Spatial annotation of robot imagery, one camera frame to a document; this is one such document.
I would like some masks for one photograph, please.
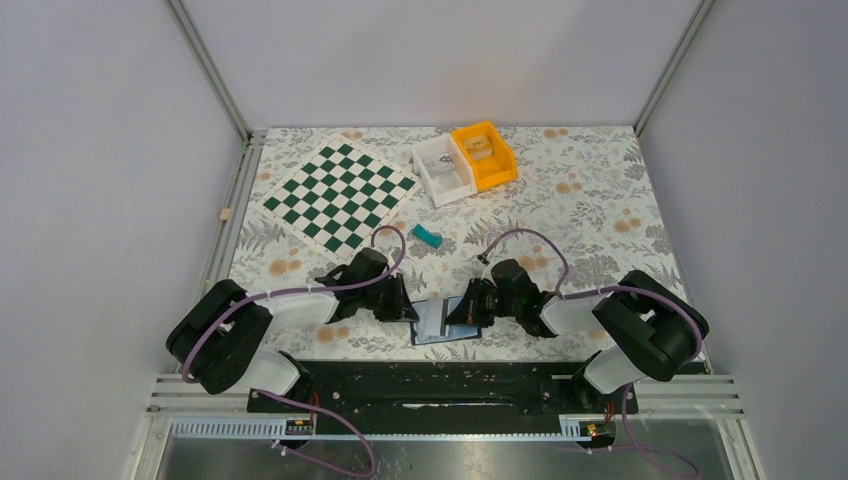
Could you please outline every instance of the floral tablecloth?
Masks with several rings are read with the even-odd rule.
[[[444,128],[275,128],[268,131],[250,194],[251,207],[318,143],[341,133],[380,151],[411,171],[411,146]],[[521,226],[548,235],[566,255],[571,273],[565,292],[615,283],[642,269],[677,295],[683,286],[671,242],[633,129],[630,127],[500,128],[515,151],[519,178],[441,208],[421,189],[391,220],[407,232],[403,273],[412,301],[462,295],[482,272],[475,259],[501,232]],[[444,237],[433,249],[408,232],[415,224]],[[396,256],[389,231],[377,248]],[[552,290],[561,271],[556,254],[539,239],[506,239],[492,253],[515,258],[540,288]],[[230,278],[251,293],[314,283],[333,264],[249,208]],[[325,326],[290,328],[266,337],[263,348],[299,359],[582,361],[613,342],[603,331],[554,339],[528,336],[512,319],[498,319],[483,337],[416,347],[408,324],[382,324],[370,312]]]

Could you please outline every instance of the gray wall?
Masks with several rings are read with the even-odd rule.
[[[844,478],[848,3],[719,2],[642,141],[770,479]]]
[[[4,479],[119,477],[238,148],[164,3],[116,3],[0,16]]]
[[[697,0],[187,0],[254,128],[632,124]]]

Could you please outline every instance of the white square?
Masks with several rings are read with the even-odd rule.
[[[339,195],[336,198],[334,198],[330,203],[332,203],[333,205],[335,205],[339,208],[342,208],[347,203],[347,197],[345,197],[344,195]]]
[[[328,205],[330,205],[330,202],[326,198],[319,198],[318,200],[315,200],[315,203],[312,204],[312,206],[315,207],[315,210],[318,210],[319,212],[323,212]]]
[[[362,238],[368,238],[368,235],[371,234],[371,227],[363,223],[362,225],[356,227],[356,230],[354,230],[353,233],[359,235]]]
[[[355,218],[355,219],[357,219],[361,222],[361,221],[364,221],[366,218],[368,218],[368,213],[369,213],[368,210],[365,210],[364,208],[358,208],[358,209],[356,209],[355,212],[353,212],[352,216],[353,216],[353,218]]]
[[[298,185],[297,187],[295,187],[294,191],[292,192],[292,195],[297,198],[303,198],[303,196],[307,193],[309,193],[308,188],[304,187],[303,185]]]
[[[332,237],[332,235],[330,235],[330,232],[326,230],[321,230],[316,233],[315,236],[312,238],[321,245],[324,245],[325,243],[327,243],[327,240],[329,240],[330,237]]]
[[[319,213],[318,216],[315,217],[315,220],[312,220],[312,223],[323,228],[325,225],[327,225],[327,222],[329,222],[329,221],[330,221],[330,217],[328,217],[327,215],[325,215],[323,213]]]
[[[383,218],[389,213],[389,207],[387,207],[383,204],[380,204],[380,205],[377,205],[376,207],[374,207],[374,211],[371,212],[371,213],[373,213],[374,215],[377,215],[380,218]]]
[[[304,228],[309,226],[309,219],[307,219],[306,217],[298,217],[298,219],[295,220],[292,225],[294,225],[294,227],[298,230],[303,230]]]
[[[336,233],[334,233],[333,236],[344,242],[345,240],[348,239],[348,237],[350,237],[351,233],[353,233],[353,232],[351,232],[349,228],[345,227],[344,224],[342,224],[342,226],[339,227],[338,230],[336,230]]]
[[[341,225],[344,225],[344,222],[348,221],[349,218],[350,218],[350,215],[347,212],[342,211],[342,210],[339,210],[339,213],[333,215],[333,220],[335,222],[341,224]]]
[[[309,178],[309,175],[306,172],[304,172],[303,170],[298,170],[298,171],[294,172],[294,175],[292,175],[292,180],[294,180],[297,183],[303,183],[303,181],[306,180],[307,178]]]
[[[353,201],[353,203],[357,205],[362,205],[365,200],[368,200],[368,195],[365,195],[362,192],[356,192],[353,194],[352,197],[350,197],[350,199]]]
[[[347,258],[351,253],[353,253],[353,249],[348,247],[347,244],[342,244],[338,250],[336,250],[336,255],[342,258]]]

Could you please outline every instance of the purple cable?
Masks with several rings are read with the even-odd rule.
[[[552,450],[556,450],[558,452],[565,452],[565,453],[588,453],[587,450],[582,449],[582,448],[562,448],[562,447],[550,447],[550,448]],[[664,453],[666,455],[671,455],[673,457],[677,457],[678,459],[683,461],[683,463],[692,467],[692,470],[694,470],[695,473],[693,473],[692,475],[683,475],[683,474],[680,474],[680,473],[677,473],[677,472],[670,471],[666,467],[664,467],[662,465],[654,464],[653,462],[651,462],[651,465],[654,468],[656,468],[657,470],[664,472],[664,473],[668,473],[669,475],[672,475],[672,476],[675,476],[675,477],[691,478],[691,479],[701,478],[701,473],[702,473],[701,469],[698,468],[698,465],[696,465],[695,462],[691,458],[687,457],[686,455],[683,455],[680,452],[677,452],[675,450],[671,450],[670,448],[647,447],[647,446],[639,446],[639,445],[633,444],[633,445],[621,445],[619,447],[612,447],[610,449],[598,448],[598,449],[592,450],[592,454],[615,453],[615,452],[626,452],[626,451],[632,452],[634,450],[638,451],[643,456],[645,456],[645,452],[654,452],[654,453]]]
[[[209,340],[209,337],[211,337],[212,334],[215,333],[215,330],[217,330],[218,327],[220,327],[222,323],[227,321],[227,319],[230,318],[230,316],[232,316],[232,314],[234,314],[238,309],[247,305],[248,303],[255,302],[256,300],[262,300],[262,299],[269,298],[269,297],[279,297],[281,295],[293,295],[293,294],[296,294],[296,293],[342,292],[342,291],[345,291],[345,290],[354,290],[354,289],[357,289],[357,288],[367,287],[368,285],[373,285],[373,284],[379,282],[380,280],[383,280],[384,278],[388,277],[392,273],[394,273],[394,271],[400,265],[400,261],[403,260],[403,257],[406,255],[406,239],[403,238],[403,233],[401,233],[401,231],[398,230],[397,228],[395,228],[391,225],[383,225],[382,227],[377,227],[376,229],[374,229],[374,232],[371,233],[371,246],[372,247],[374,246],[374,236],[377,235],[377,232],[379,232],[380,230],[384,230],[384,229],[389,229],[389,230],[395,232],[398,235],[398,237],[400,237],[400,256],[398,257],[397,262],[395,262],[395,264],[392,265],[391,268],[389,268],[388,270],[383,272],[382,275],[380,275],[378,277],[374,277],[371,280],[366,280],[364,282],[355,283],[353,285],[342,285],[342,286],[338,286],[338,287],[318,287],[318,288],[308,288],[308,287],[284,288],[282,290],[273,291],[270,294],[259,293],[259,294],[253,295],[251,297],[246,297],[245,299],[239,301],[238,303],[233,304],[230,308],[228,308],[227,311],[225,311],[220,317],[218,317],[217,320],[212,322],[212,325],[210,325],[209,328],[207,328],[206,331],[203,332],[203,335],[200,336],[200,338],[197,340],[197,343],[195,343],[194,347],[192,347],[191,351],[188,352],[188,356],[186,357],[186,361],[183,362],[183,371],[182,371],[183,381],[186,382],[186,383],[197,383],[196,380],[189,377],[189,372],[191,370],[190,369],[191,363],[194,361],[194,357],[197,356],[197,352],[200,351],[200,348],[203,347],[203,345],[206,343],[206,341]]]
[[[546,237],[543,233],[537,232],[536,230],[531,230],[529,228],[513,228],[512,230],[507,230],[506,232],[502,233],[498,238],[496,238],[495,241],[493,241],[492,243],[489,244],[489,248],[487,248],[486,251],[483,252],[483,256],[488,257],[489,253],[492,250],[494,250],[495,246],[498,243],[500,243],[500,241],[503,240],[504,237],[506,237],[507,235],[515,234],[515,233],[530,233],[530,234],[536,235],[537,237],[544,240],[545,243],[550,245],[550,247],[554,250],[554,252],[559,256],[559,259],[562,260],[562,275],[559,277],[559,281],[557,282],[557,286],[554,287],[556,294],[561,297],[562,292],[560,291],[560,288],[562,288],[562,284],[565,283],[565,277],[568,276],[568,270],[569,270],[568,262],[565,260],[565,255],[563,255],[562,252],[559,250],[559,248],[557,248],[557,246],[554,245],[554,242],[552,242],[551,239]]]
[[[674,313],[680,315],[683,320],[689,325],[689,328],[692,329],[692,334],[695,336],[695,353],[689,358],[689,360],[694,360],[695,357],[701,353],[701,349],[704,347],[704,339],[701,336],[701,329],[698,328],[698,324],[695,323],[695,320],[686,313],[686,310],[683,310],[680,305],[672,302],[666,297],[663,297],[659,293],[652,292],[650,290],[645,290],[644,288],[636,288],[636,287],[628,287],[625,285],[610,285],[608,287],[601,287],[596,290],[586,290],[585,292],[578,293],[569,293],[568,295],[564,295],[562,298],[565,300],[576,300],[578,298],[586,298],[594,295],[600,295],[609,292],[627,292],[627,293],[635,293],[636,295],[642,295],[648,298],[652,298],[666,307],[674,310]]]
[[[373,284],[379,282],[380,280],[387,278],[392,273],[394,273],[394,271],[397,270],[398,266],[400,265],[401,260],[403,260],[404,256],[406,256],[406,239],[404,239],[403,233],[401,233],[401,231],[398,230],[397,228],[395,228],[391,225],[383,225],[382,227],[377,227],[376,229],[374,229],[374,232],[371,233],[371,246],[372,247],[374,246],[374,237],[377,235],[377,232],[379,232],[380,230],[384,230],[384,229],[389,229],[389,230],[395,232],[398,237],[400,237],[400,256],[398,256],[398,259],[395,262],[395,264],[392,265],[391,268],[389,268],[388,270],[383,272],[382,275],[377,276],[375,278],[372,278],[371,280],[366,280],[364,282],[355,283],[353,285],[343,285],[343,286],[338,286],[338,287],[319,287],[319,288],[311,288],[311,289],[308,288],[308,287],[284,288],[282,290],[277,290],[277,291],[271,292],[270,294],[258,294],[258,295],[253,295],[251,297],[246,297],[244,300],[241,300],[238,303],[233,304],[233,306],[231,306],[229,309],[227,309],[227,311],[225,311],[220,317],[218,317],[217,320],[212,322],[212,325],[210,325],[209,328],[206,329],[205,332],[203,332],[203,335],[201,335],[200,338],[197,340],[197,343],[194,344],[194,347],[191,349],[188,356],[186,357],[186,361],[183,363],[183,371],[182,371],[183,381],[186,382],[186,383],[197,383],[196,380],[189,377],[189,373],[188,373],[190,371],[191,363],[194,361],[194,358],[197,356],[197,352],[200,351],[200,348],[203,347],[203,344],[205,344],[206,341],[209,340],[209,337],[212,336],[212,334],[215,332],[215,330],[217,330],[218,327],[221,326],[222,323],[224,323],[239,308],[247,305],[248,303],[254,302],[256,300],[262,300],[264,298],[268,298],[269,296],[279,297],[281,295],[292,295],[292,294],[296,294],[296,293],[341,292],[341,291],[344,291],[344,290],[353,290],[353,289],[356,289],[356,288],[362,288],[362,287],[367,287],[368,285],[373,285]],[[296,402],[294,400],[289,400],[285,397],[276,395],[276,394],[271,393],[271,392],[266,392],[264,390],[259,390],[259,392],[261,392],[262,394],[264,394],[264,395],[268,396],[269,398],[272,398],[272,399],[274,399],[278,402],[283,402],[283,403],[286,403],[288,405],[292,405],[294,407],[299,407],[299,408],[303,408],[303,409],[306,409],[306,410],[312,410],[314,412],[323,413],[324,415],[328,415],[330,417],[333,417],[336,420],[338,420],[339,422],[341,422],[342,425],[344,425],[351,432],[353,432],[353,434],[356,435],[359,438],[359,440],[362,442],[362,445],[365,447],[365,450],[368,452],[368,458],[371,461],[371,469],[367,473],[351,472],[351,471],[345,470],[343,468],[337,467],[337,466],[335,466],[335,465],[333,465],[329,462],[326,462],[324,460],[321,460],[319,458],[315,458],[311,455],[307,455],[305,453],[298,452],[297,450],[286,449],[285,451],[291,452],[295,456],[298,456],[298,457],[303,458],[305,460],[308,460],[310,462],[316,463],[316,464],[321,465],[323,467],[327,467],[331,470],[335,470],[336,472],[342,473],[344,475],[349,475],[351,477],[368,478],[368,477],[373,476],[377,472],[377,460],[376,460],[376,457],[374,456],[374,450],[371,448],[371,444],[368,443],[368,440],[365,439],[365,436],[362,435],[362,432],[357,430],[356,427],[354,427],[353,424],[350,423],[349,421],[347,421],[344,417],[342,417],[341,415],[339,415],[336,412],[333,412],[331,410],[327,410],[326,408],[321,408],[321,407],[318,407],[318,406],[315,406],[315,405],[308,405],[306,403],[300,403],[300,402]]]
[[[286,397],[282,397],[280,395],[276,395],[276,394],[271,393],[271,392],[266,392],[265,390],[258,390],[258,391],[259,391],[259,393],[261,393],[261,394],[263,394],[263,395],[265,395],[269,398],[272,398],[272,399],[274,399],[278,402],[282,402],[282,403],[285,403],[287,405],[291,405],[293,407],[303,408],[303,409],[306,409],[306,410],[312,410],[313,412],[317,412],[317,413],[323,413],[324,415],[328,415],[328,416],[333,417],[336,420],[338,420],[339,423],[341,423],[342,425],[347,427],[348,430],[350,430],[351,432],[353,432],[354,435],[359,437],[359,441],[362,442],[362,445],[365,446],[365,451],[368,452],[368,458],[371,461],[371,469],[368,470],[365,473],[353,472],[353,471],[350,471],[350,470],[345,470],[341,467],[337,467],[330,462],[321,460],[320,458],[313,457],[312,455],[300,452],[298,450],[292,450],[292,449],[288,449],[286,447],[277,447],[277,448],[280,448],[284,453],[286,453],[286,452],[291,453],[292,455],[298,456],[298,457],[300,457],[304,460],[308,460],[310,462],[317,463],[318,465],[321,465],[322,467],[327,467],[330,470],[339,472],[342,475],[348,475],[348,476],[355,477],[355,478],[369,478],[369,477],[374,476],[375,473],[377,473],[377,457],[374,455],[374,449],[371,448],[371,444],[368,442],[368,440],[366,440],[365,436],[362,435],[362,432],[360,432],[356,427],[354,427],[353,424],[350,423],[347,419],[345,419],[344,417],[342,417],[341,415],[339,415],[338,413],[336,413],[332,410],[327,410],[326,408],[321,408],[321,407],[318,407],[316,405],[309,405],[309,404],[306,404],[306,403],[301,403],[301,402],[296,402],[294,400],[289,400]]]

